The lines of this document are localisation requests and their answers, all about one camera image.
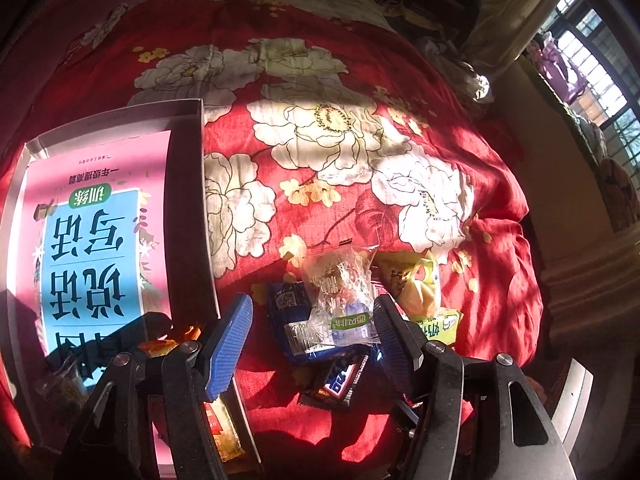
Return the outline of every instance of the white flower print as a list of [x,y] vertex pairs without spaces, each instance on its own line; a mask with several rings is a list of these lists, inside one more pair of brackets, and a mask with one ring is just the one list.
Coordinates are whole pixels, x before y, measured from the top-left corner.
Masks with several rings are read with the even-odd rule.
[[276,213],[273,189],[258,182],[258,165],[245,153],[227,160],[220,153],[204,158],[205,197],[211,263],[216,278],[236,268],[236,253],[257,258]]
[[400,239],[416,252],[431,250],[444,264],[465,240],[462,224],[470,217],[474,190],[464,173],[410,144],[410,152],[373,162],[371,189],[380,202],[402,206]]
[[170,99],[201,98],[207,123],[231,110],[236,100],[232,90],[244,88],[260,76],[262,68],[249,50],[220,50],[213,45],[195,46],[184,54],[167,57],[145,70],[134,82],[142,92],[128,105]]
[[348,71],[344,63],[334,59],[328,50],[318,46],[307,48],[303,40],[277,38],[250,40],[249,43],[248,48],[256,53],[258,65],[274,77],[320,76]]
[[109,17],[101,23],[97,23],[94,28],[89,30],[80,40],[81,46],[86,46],[91,43],[91,48],[96,49],[98,45],[100,45],[104,38],[107,37],[113,27],[116,26],[116,23],[120,21],[120,18],[123,16],[125,12],[127,12],[129,6],[127,4],[120,4],[115,9],[111,11]]
[[345,88],[337,76],[286,77],[263,85],[265,99],[247,109],[258,140],[273,146],[271,156],[288,170],[311,168],[318,180],[350,186],[371,179],[371,162],[410,149],[375,102]]

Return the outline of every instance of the wall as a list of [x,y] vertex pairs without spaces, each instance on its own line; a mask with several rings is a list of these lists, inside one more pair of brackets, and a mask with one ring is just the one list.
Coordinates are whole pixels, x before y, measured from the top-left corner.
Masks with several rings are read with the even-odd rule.
[[548,266],[610,237],[612,229],[593,171],[523,62],[512,63],[492,85],[494,107],[524,150],[525,160],[511,170],[527,197]]

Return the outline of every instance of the pink cloth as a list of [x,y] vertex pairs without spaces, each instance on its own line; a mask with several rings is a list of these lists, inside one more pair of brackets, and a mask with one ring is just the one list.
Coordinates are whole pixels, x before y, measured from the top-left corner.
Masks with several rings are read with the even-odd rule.
[[48,0],[0,65],[0,170],[11,163],[9,141],[65,55],[68,44],[119,4],[144,0]]

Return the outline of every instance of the qr code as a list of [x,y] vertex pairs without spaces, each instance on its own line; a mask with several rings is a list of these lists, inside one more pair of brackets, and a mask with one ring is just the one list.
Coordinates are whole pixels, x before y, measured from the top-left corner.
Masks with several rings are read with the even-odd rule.
[[289,308],[292,306],[296,306],[298,301],[296,299],[296,293],[293,291],[290,292],[281,292],[280,295],[276,298],[276,305],[278,308]]
[[284,330],[293,355],[311,354],[334,348],[334,346],[321,343],[319,333],[316,330],[307,329],[306,321],[289,323],[285,325]]

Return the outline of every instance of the red bedsheet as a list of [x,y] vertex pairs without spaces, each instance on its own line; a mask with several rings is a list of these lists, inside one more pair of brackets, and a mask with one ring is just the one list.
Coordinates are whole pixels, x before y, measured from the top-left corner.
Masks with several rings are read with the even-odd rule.
[[457,351],[532,357],[542,303],[518,224],[523,193],[438,73],[389,31],[260,0],[120,8],[69,46],[14,152],[78,118],[185,97],[202,97],[209,120],[220,302],[254,297],[236,377],[267,472],[351,478],[398,445],[390,386],[373,365],[348,414],[296,403],[260,284],[295,274],[307,248],[374,232],[381,250],[430,249],[443,306],[464,315]]

